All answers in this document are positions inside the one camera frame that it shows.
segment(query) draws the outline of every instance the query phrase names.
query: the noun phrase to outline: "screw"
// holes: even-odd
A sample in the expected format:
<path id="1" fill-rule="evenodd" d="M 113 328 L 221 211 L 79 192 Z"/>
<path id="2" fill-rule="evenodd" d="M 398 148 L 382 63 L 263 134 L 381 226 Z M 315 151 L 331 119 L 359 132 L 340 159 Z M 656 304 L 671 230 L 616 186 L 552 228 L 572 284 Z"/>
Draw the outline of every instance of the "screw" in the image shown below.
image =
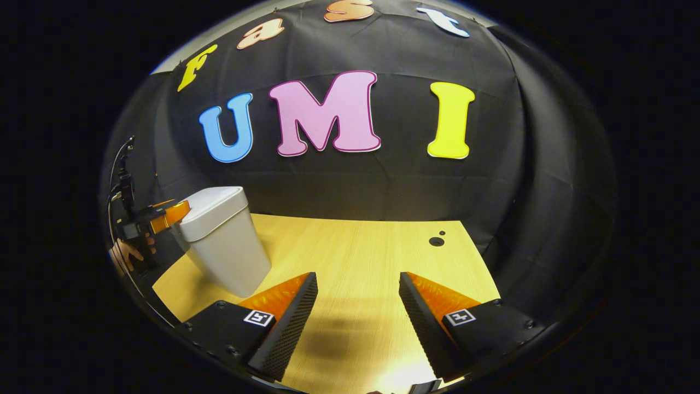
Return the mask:
<path id="1" fill-rule="evenodd" d="M 226 346 L 226 351 L 233 357 L 238 357 L 241 354 L 235 347 L 231 345 Z"/>

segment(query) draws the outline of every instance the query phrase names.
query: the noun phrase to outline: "table surface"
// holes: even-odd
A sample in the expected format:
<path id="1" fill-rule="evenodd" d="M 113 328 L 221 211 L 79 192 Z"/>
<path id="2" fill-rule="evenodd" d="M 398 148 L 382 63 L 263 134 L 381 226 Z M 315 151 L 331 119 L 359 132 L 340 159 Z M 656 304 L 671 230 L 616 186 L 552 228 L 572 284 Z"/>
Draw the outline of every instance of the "table surface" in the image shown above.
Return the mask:
<path id="1" fill-rule="evenodd" d="M 282 380 L 291 388 L 310 394 L 403 394 L 412 384 L 435 380 L 398 295 L 400 272 L 423 276 L 482 303 L 500 298 L 459 221 L 251 216 L 272 263 L 256 294 L 310 271 L 318 280 L 314 309 Z M 444 245 L 428 242 L 436 236 Z M 192 252 L 153 285 L 180 321 L 219 299 L 234 304 L 243 300 L 209 280 L 192 262 Z"/>

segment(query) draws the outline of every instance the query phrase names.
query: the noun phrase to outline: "blue letter u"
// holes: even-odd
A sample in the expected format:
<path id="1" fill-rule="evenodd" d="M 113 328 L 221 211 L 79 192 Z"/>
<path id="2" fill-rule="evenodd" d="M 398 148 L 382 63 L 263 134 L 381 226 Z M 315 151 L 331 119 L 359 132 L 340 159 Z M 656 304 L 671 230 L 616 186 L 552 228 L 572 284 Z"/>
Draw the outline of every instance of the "blue letter u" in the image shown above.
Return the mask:
<path id="1" fill-rule="evenodd" d="M 199 122 L 204 126 L 204 139 L 209 148 L 211 157 L 222 163 L 231 163 L 246 157 L 253 147 L 253 130 L 251 129 L 251 116 L 248 113 L 248 103 L 253 99 L 251 93 L 243 93 L 228 101 L 226 107 L 233 111 L 236 121 L 238 141 L 233 145 L 223 143 L 218 116 L 221 107 L 212 107 L 199 115 Z"/>

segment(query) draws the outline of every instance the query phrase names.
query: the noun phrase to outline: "pink letter m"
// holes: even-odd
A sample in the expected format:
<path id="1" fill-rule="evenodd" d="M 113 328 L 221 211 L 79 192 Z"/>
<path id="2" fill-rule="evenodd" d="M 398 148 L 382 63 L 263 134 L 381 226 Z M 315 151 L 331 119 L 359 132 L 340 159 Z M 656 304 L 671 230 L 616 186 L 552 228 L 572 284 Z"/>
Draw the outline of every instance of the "pink letter m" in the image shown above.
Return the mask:
<path id="1" fill-rule="evenodd" d="M 338 119 L 338 137 L 333 146 L 343 152 L 374 151 L 382 141 L 372 130 L 370 87 L 377 75 L 369 71 L 338 74 L 330 84 L 323 104 L 303 83 L 289 81 L 277 85 L 269 96 L 277 101 L 282 143 L 277 152 L 282 156 L 299 156 L 307 144 L 299 139 L 297 124 L 317 151 L 328 143 L 330 129 Z"/>

